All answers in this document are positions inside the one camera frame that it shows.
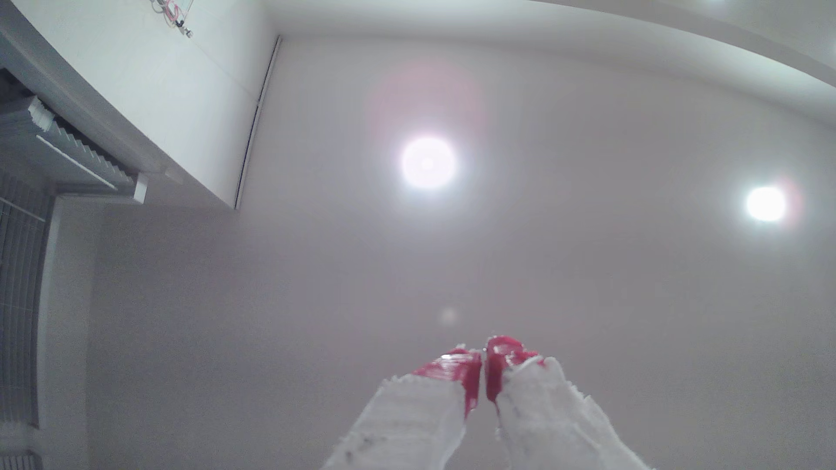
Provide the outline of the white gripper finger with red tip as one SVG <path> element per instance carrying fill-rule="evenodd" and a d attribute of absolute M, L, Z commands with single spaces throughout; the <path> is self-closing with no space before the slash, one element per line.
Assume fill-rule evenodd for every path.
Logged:
<path fill-rule="evenodd" d="M 444 469 L 478 403 L 482 352 L 454 348 L 381 382 L 324 469 Z"/>
<path fill-rule="evenodd" d="M 486 342 L 486 396 L 510 469 L 649 469 L 554 357 L 510 336 Z"/>

